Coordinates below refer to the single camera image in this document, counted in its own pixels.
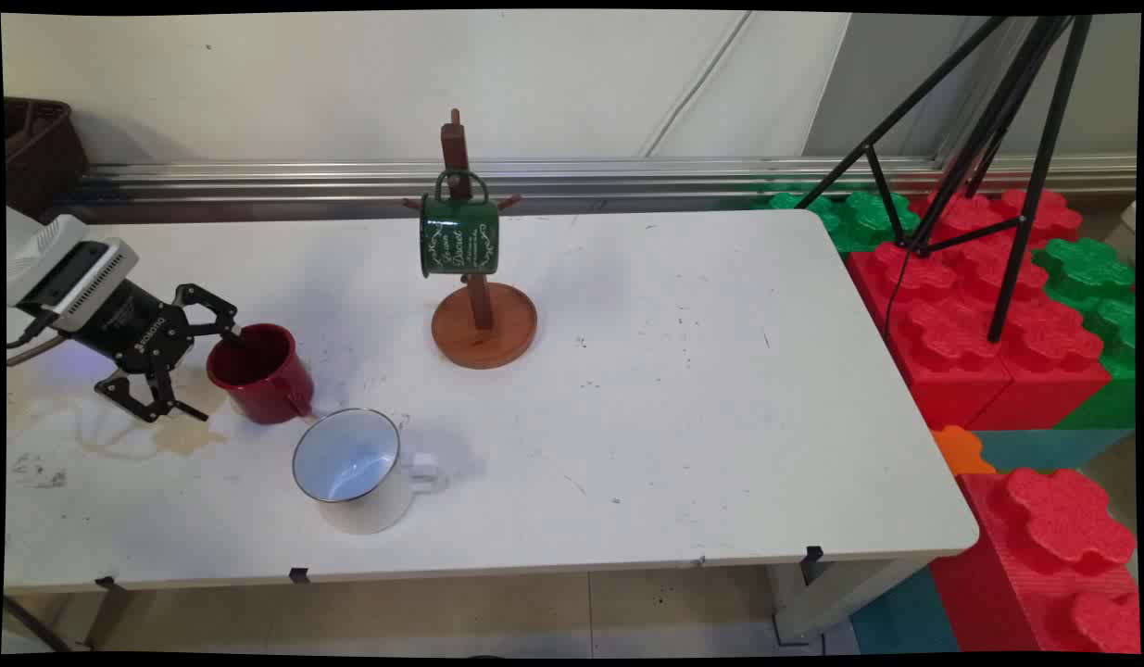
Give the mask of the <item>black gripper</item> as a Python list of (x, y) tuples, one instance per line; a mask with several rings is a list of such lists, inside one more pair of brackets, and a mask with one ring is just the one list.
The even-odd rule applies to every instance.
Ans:
[[(185, 310), (191, 307), (210, 312), (210, 321), (189, 321)], [(241, 341), (236, 315), (233, 303), (199, 284), (178, 284), (168, 304), (138, 284), (122, 281), (70, 338), (116, 363), (118, 368), (94, 384), (94, 392), (113, 402), (124, 412), (153, 423), (178, 410), (196, 421), (207, 422), (208, 415), (202, 410), (175, 396), (172, 371), (178, 368), (194, 338), (219, 336), (225, 341)], [(146, 404), (132, 395), (134, 378), (145, 380), (151, 394)]]

